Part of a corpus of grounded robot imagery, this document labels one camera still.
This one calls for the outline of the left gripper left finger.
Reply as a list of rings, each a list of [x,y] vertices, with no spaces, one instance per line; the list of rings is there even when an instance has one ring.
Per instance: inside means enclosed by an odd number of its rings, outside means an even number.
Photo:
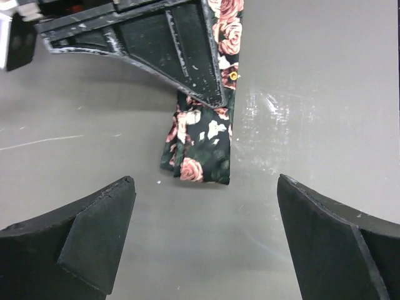
[[[136,198],[134,179],[1,230],[1,299],[106,299]]]

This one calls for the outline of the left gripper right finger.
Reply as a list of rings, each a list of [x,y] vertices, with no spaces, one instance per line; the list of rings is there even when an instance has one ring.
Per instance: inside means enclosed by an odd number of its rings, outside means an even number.
[[[303,299],[399,299],[398,224],[283,174],[277,200]]]

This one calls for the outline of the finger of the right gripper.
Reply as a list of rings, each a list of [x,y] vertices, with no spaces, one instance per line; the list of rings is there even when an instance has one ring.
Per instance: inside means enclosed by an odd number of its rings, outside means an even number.
[[[215,17],[207,1],[40,1],[36,30],[50,53],[118,58],[220,108]]]

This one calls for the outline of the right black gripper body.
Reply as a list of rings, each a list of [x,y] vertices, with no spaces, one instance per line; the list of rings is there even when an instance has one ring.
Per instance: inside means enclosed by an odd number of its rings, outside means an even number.
[[[5,71],[32,62],[37,39],[34,22],[40,18],[37,1],[5,1]]]

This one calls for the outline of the pink floral dark tie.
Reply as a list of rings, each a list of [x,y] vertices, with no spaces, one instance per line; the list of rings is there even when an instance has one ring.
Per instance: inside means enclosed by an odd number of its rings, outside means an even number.
[[[211,109],[178,92],[160,167],[182,181],[228,185],[244,0],[209,1],[208,5],[227,104]]]

